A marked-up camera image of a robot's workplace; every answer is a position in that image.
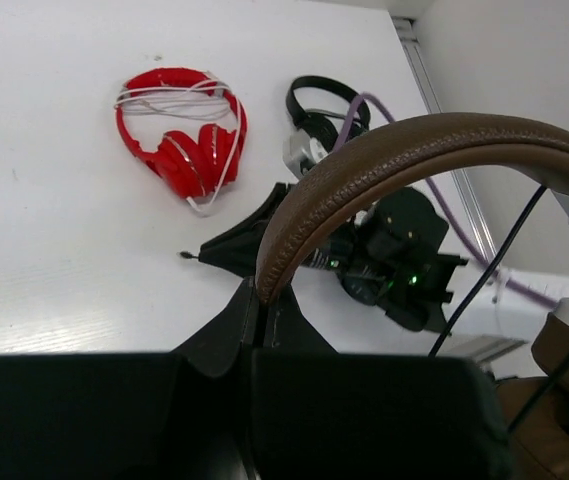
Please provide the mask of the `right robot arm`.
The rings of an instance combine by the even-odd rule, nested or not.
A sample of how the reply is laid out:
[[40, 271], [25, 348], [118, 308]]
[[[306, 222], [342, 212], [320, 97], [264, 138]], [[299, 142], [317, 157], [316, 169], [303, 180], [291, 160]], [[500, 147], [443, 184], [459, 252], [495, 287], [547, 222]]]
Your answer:
[[341, 224], [302, 264], [335, 273], [351, 298], [401, 327], [440, 333], [448, 284], [467, 263], [440, 253], [448, 229], [423, 193], [404, 187]]

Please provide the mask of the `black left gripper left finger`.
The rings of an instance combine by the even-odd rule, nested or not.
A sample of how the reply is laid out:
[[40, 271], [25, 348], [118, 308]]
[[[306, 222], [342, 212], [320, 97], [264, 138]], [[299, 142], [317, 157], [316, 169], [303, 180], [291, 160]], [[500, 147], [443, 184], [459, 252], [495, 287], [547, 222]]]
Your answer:
[[0, 479], [252, 479], [238, 369], [258, 317], [227, 306], [160, 353], [0, 355]]

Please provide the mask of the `brown silver headphones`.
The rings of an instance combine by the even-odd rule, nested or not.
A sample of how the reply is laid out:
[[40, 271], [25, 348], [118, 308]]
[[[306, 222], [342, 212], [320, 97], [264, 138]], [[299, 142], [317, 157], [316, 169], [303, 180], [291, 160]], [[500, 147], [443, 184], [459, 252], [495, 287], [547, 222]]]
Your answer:
[[[331, 153], [272, 217], [257, 257], [260, 301], [276, 301], [298, 266], [339, 225], [383, 196], [427, 177], [485, 165], [511, 168], [551, 190], [569, 216], [569, 132], [534, 120], [459, 114], [460, 133], [415, 117]], [[543, 375], [493, 384], [512, 454], [508, 479], [569, 479], [569, 299], [532, 346]]]

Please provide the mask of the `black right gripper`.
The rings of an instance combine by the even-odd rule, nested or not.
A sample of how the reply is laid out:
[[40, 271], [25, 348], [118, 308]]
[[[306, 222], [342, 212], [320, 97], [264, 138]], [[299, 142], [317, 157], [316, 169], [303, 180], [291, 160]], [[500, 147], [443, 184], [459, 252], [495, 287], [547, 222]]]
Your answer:
[[[294, 187], [294, 183], [276, 182], [266, 200], [245, 221], [200, 246], [198, 261], [240, 278], [254, 276], [268, 222]], [[313, 250], [308, 267], [334, 273], [374, 271], [379, 262], [369, 252], [369, 245], [378, 232], [372, 215], [365, 215], [359, 223], [352, 217]]]

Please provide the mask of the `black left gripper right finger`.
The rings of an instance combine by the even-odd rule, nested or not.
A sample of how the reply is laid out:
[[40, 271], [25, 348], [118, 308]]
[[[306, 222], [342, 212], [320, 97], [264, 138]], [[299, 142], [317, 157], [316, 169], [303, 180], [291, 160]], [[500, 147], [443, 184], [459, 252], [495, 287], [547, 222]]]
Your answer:
[[464, 358], [315, 350], [294, 295], [258, 302], [252, 456], [264, 479], [508, 479], [495, 387]]

